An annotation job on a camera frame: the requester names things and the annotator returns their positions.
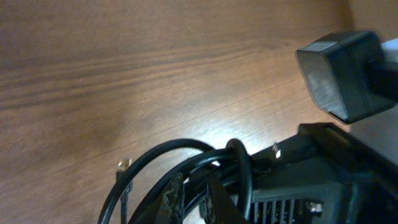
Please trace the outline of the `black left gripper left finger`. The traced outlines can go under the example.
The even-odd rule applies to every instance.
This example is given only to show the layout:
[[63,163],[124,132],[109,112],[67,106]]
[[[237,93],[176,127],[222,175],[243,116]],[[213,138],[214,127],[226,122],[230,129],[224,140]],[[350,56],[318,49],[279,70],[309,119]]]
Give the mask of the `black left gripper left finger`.
[[164,175],[149,191],[130,218],[130,223],[182,223],[184,175]]

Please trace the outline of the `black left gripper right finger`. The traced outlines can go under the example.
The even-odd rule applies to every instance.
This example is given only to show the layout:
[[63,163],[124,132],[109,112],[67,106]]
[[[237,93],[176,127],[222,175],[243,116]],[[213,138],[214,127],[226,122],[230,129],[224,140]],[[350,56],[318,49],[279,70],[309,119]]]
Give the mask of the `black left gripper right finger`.
[[235,205],[219,178],[216,175],[209,177],[205,197],[205,223],[248,223],[249,184],[246,179],[243,180],[238,204]]

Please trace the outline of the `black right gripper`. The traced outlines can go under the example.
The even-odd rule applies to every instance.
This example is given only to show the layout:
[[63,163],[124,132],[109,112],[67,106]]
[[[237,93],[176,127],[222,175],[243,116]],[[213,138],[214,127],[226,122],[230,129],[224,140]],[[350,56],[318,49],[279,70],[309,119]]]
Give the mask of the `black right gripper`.
[[331,123],[255,153],[251,223],[396,223],[397,166]]

